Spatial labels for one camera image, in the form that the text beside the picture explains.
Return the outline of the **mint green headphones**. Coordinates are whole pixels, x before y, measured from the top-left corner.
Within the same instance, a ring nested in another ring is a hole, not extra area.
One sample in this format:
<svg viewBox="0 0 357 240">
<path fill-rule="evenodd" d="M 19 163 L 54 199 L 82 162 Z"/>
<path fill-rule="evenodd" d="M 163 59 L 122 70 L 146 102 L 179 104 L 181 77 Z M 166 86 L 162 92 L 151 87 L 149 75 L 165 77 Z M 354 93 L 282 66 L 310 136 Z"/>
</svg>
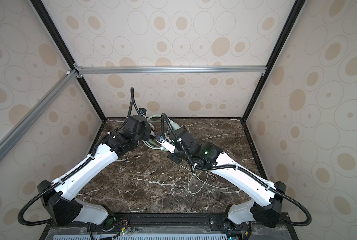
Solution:
<svg viewBox="0 0 357 240">
<path fill-rule="evenodd" d="M 162 134 L 164 137 L 169 139 L 169 141 L 173 144 L 173 140 L 170 139 L 169 135 L 174 131 L 180 129 L 180 126 L 171 120 L 167 114 L 162 115 L 153 115 L 147 118 L 147 122 L 151 125 L 151 136 L 150 140 L 143 141 L 143 143 L 150 149 L 160 150 L 159 145 L 154 140 L 155 137 L 159 134 Z"/>
</svg>

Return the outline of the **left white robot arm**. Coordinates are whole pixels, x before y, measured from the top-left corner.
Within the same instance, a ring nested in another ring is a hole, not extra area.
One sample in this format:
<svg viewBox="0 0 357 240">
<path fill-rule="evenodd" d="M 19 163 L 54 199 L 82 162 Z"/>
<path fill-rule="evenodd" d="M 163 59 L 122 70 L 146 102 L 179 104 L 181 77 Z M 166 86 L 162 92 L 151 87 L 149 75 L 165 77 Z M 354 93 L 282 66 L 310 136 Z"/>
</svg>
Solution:
<svg viewBox="0 0 357 240">
<path fill-rule="evenodd" d="M 127 152 L 133 151 L 151 134 L 151 125 L 142 115 L 130 116 L 119 130 L 108 133 L 96 143 L 92 152 L 69 172 L 52 182 L 43 181 L 38 186 L 38 195 L 19 211 L 17 220 L 24 226 L 55 223 L 64 226 L 72 222 L 87 222 L 103 225 L 109 211 L 102 205 L 86 203 L 77 198 L 80 190 L 104 168 L 117 161 Z M 37 200 L 50 215 L 50 219 L 31 222 L 25 220 L 25 212 Z"/>
</svg>

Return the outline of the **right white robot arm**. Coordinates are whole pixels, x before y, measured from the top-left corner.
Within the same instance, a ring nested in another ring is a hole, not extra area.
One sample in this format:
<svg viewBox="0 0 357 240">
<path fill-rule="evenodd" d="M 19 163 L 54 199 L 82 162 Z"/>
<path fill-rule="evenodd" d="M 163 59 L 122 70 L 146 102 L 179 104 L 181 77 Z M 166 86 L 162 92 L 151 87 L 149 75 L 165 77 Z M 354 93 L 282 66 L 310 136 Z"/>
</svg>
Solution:
<svg viewBox="0 0 357 240">
<path fill-rule="evenodd" d="M 278 181 L 265 180 L 233 160 L 218 146 L 204 142 L 199 144 L 184 128 L 177 129 L 161 141 L 168 150 L 169 159 L 180 164 L 186 160 L 193 171 L 207 171 L 216 174 L 238 187 L 250 196 L 250 200 L 231 205 L 227 219 L 235 225 L 255 221 L 274 228 L 278 222 L 296 227 L 308 226 L 312 221 L 310 212 L 298 201 L 285 194 L 286 185 Z M 306 216 L 303 222 L 292 222 L 280 217 L 282 202 L 287 200 L 298 207 Z"/>
</svg>

